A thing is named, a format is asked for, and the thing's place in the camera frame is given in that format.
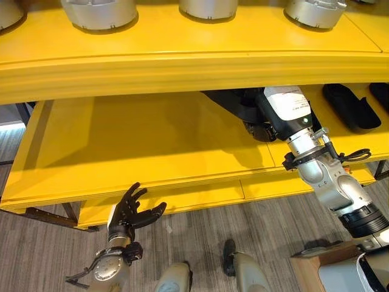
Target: upper shelf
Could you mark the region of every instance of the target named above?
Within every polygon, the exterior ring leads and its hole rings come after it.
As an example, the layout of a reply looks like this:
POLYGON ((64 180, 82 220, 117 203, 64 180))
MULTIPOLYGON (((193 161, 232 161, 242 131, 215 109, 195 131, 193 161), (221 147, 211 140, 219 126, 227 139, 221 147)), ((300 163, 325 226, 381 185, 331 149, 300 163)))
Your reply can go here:
POLYGON ((35 1, 0 36, 0 103, 389 80, 388 55, 349 18, 327 31, 298 26, 286 0, 240 1, 233 19, 213 24, 185 17, 177 1, 140 0, 136 23, 105 35, 75 28, 53 0, 35 1))

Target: black sneaker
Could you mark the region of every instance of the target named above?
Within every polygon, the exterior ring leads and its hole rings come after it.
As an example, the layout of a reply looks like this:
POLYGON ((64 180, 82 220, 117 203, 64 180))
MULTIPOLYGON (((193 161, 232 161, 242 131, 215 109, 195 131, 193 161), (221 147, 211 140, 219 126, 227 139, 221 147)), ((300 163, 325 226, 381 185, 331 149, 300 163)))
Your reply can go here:
POLYGON ((223 249, 223 271, 229 277, 236 275, 235 268, 233 266, 233 253, 236 251, 236 245, 233 239, 228 239, 224 243, 223 249))

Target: lower shelf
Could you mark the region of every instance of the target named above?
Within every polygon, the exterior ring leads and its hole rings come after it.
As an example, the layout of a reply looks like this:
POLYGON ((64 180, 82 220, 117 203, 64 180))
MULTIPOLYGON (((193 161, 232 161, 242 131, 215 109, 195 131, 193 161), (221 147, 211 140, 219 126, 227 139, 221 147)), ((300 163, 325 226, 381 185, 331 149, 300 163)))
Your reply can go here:
MULTIPOLYGON (((375 181, 364 164, 352 165, 350 174, 364 185, 375 181)), ((277 175, 265 173, 257 178, 150 191, 140 200, 140 210, 150 209, 164 201, 168 204, 165 214, 173 214, 308 192, 312 192, 311 187, 298 177, 297 172, 277 175)), ((84 201, 77 227, 86 229, 106 224, 112 205, 120 199, 121 197, 115 196, 84 201)))

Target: black shoe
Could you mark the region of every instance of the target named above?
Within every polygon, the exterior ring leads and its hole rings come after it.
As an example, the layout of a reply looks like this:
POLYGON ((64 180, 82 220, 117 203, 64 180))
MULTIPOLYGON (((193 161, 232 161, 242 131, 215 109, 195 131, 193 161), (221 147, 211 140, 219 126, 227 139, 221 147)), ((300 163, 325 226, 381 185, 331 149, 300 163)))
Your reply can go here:
POLYGON ((233 266, 233 253, 236 251, 235 242, 232 239, 228 239, 224 243, 223 249, 223 271, 229 277, 236 275, 235 268, 233 266))
POLYGON ((183 263, 186 263, 189 268, 189 292, 192 290, 192 284, 193 284, 193 271, 190 269, 190 264, 187 260, 184 260, 183 263))

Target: black object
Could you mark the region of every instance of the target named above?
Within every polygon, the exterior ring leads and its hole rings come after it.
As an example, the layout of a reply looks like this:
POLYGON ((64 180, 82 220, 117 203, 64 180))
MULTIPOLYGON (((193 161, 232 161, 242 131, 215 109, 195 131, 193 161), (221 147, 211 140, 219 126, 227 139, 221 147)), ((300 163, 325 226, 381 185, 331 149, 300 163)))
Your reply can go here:
POLYGON ((389 113, 389 84, 388 83, 370 83, 371 94, 389 113))
POLYGON ((147 189, 141 189, 133 195, 138 187, 140 187, 139 182, 133 184, 116 205, 114 215, 108 226, 108 240, 124 236, 129 237, 133 241, 135 239, 135 229, 154 223, 165 212, 167 204, 163 202, 151 210, 138 213, 137 209, 140 206, 140 202, 137 200, 140 196, 147 193, 147 189))
POLYGON ((124 262, 131 266, 131 264, 140 260, 143 256, 143 248, 141 247, 139 242, 132 242, 130 245, 127 245, 125 248, 122 246, 116 246, 113 248, 108 248, 100 251, 96 258, 93 260, 92 264, 85 268, 83 272, 78 273, 73 276, 65 277, 65 282, 75 285, 82 289, 88 289, 89 285, 85 285, 82 283, 78 283, 78 280, 84 278, 88 275, 93 269, 97 266, 97 264, 105 257, 122 257, 124 262))
POLYGON ((355 152, 352 152, 349 155, 345 155, 343 152, 341 152, 341 154, 338 155, 331 141, 325 143, 324 145, 328 149, 328 152, 329 154, 331 154, 332 158, 340 160, 341 163, 345 161, 347 162, 361 161, 371 156, 371 152, 369 148, 359 149, 355 152))
POLYGON ((233 239, 228 239, 224 243, 223 248, 223 271, 229 277, 236 276, 236 271, 233 266, 233 254, 236 251, 236 245, 233 239))
POLYGON ((309 155, 306 155, 300 159, 296 159, 296 157, 293 155, 292 152, 286 153, 285 160, 282 162, 282 165, 286 170, 290 169, 296 169, 300 164, 303 164, 305 162, 311 161, 315 159, 316 157, 323 155, 325 153, 329 153, 332 158, 340 160, 341 163, 347 161, 347 162, 354 162, 354 161, 361 161, 366 158, 369 158, 371 156, 370 149, 363 148, 360 150, 357 150, 350 155, 345 155, 344 153, 337 154, 336 150, 332 144, 332 142, 325 143, 325 146, 309 155))
POLYGON ((256 140, 272 142, 276 138, 285 141, 298 131, 312 126, 312 117, 281 119, 267 97, 264 88, 202 91, 218 105, 243 120, 248 132, 256 140))
POLYGON ((359 100, 349 88, 338 83, 326 84, 323 93, 350 130, 366 133, 381 125, 380 119, 369 106, 366 97, 359 100))
POLYGON ((386 160, 381 160, 378 163, 376 173, 374 174, 374 178, 376 179, 376 181, 380 181, 380 180, 387 178, 389 176, 389 170, 387 170, 386 172, 382 172, 382 170, 384 169, 385 163, 386 163, 386 160))
POLYGON ((202 91, 202 93, 234 116, 239 117, 254 139, 261 142, 272 142, 276 139, 273 127, 255 103, 255 88, 209 90, 202 91))
POLYGON ((256 101, 255 103, 261 109, 263 115, 273 126, 275 132, 277 133, 277 138, 282 141, 285 141, 287 138, 291 137, 293 134, 301 131, 302 129, 312 126, 312 117, 311 114, 308 114, 303 117, 299 117, 294 120, 283 120, 272 108, 267 97, 264 95, 264 88, 255 88, 256 89, 256 101))
POLYGON ((374 292, 386 292, 384 286, 379 282, 376 274, 371 269, 369 263, 366 261, 365 257, 359 259, 359 265, 362 268, 363 273, 369 283, 370 288, 374 292))
POLYGON ((315 159, 316 157, 323 155, 324 153, 328 152, 328 149, 326 147, 323 147, 310 155, 306 155, 298 160, 295 160, 295 156, 292 152, 286 153, 285 160, 282 162, 282 165, 285 167, 286 170, 290 169, 296 169, 300 164, 303 164, 305 162, 311 161, 315 159))
POLYGON ((374 204, 342 215, 339 220, 354 238, 373 234, 389 226, 389 221, 374 204))

